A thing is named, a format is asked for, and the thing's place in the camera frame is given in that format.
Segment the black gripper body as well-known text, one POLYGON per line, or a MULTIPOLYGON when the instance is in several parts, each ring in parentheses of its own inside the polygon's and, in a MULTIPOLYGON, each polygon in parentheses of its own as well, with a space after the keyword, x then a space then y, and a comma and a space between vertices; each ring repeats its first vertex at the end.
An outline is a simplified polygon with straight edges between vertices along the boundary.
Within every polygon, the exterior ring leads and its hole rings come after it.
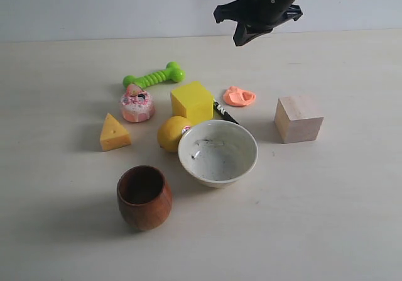
POLYGON ((214 11, 217 23, 235 21, 245 33, 266 33, 273 28, 297 21, 303 15, 296 0, 235 0, 218 5, 214 11))

